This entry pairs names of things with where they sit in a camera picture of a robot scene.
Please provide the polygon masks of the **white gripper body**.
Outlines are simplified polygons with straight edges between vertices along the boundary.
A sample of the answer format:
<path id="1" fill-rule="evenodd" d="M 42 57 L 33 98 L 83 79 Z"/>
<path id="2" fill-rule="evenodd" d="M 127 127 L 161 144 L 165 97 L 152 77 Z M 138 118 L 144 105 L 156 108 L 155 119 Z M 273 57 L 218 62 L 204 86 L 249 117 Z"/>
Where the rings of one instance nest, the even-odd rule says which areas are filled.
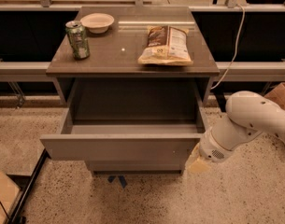
<path id="1" fill-rule="evenodd" d="M 224 162 L 233 155 L 233 152 L 221 147 L 212 135 L 209 128 L 199 142 L 199 153 L 202 157 L 213 162 Z"/>

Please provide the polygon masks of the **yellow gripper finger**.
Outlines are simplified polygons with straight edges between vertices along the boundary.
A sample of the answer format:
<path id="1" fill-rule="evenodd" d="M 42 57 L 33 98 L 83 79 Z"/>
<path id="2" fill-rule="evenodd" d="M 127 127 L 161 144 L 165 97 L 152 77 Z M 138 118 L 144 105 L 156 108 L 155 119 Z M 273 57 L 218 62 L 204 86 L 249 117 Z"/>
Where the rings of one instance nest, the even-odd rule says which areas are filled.
<path id="1" fill-rule="evenodd" d="M 209 161 L 201 156 L 200 145 L 197 144 L 185 163 L 185 170 L 191 174 L 203 173 L 210 169 Z"/>

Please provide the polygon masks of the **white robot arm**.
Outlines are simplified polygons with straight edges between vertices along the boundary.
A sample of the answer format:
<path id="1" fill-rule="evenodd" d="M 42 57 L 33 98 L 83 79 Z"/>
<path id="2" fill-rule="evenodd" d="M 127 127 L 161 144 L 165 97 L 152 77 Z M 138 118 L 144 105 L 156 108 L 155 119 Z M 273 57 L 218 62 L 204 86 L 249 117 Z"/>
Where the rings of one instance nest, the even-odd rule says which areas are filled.
<path id="1" fill-rule="evenodd" d="M 236 92 L 226 102 L 225 115 L 206 130 L 193 149 L 185 170 L 205 172 L 212 162 L 226 161 L 237 147 L 261 133 L 273 135 L 285 145 L 285 110 L 255 92 Z"/>

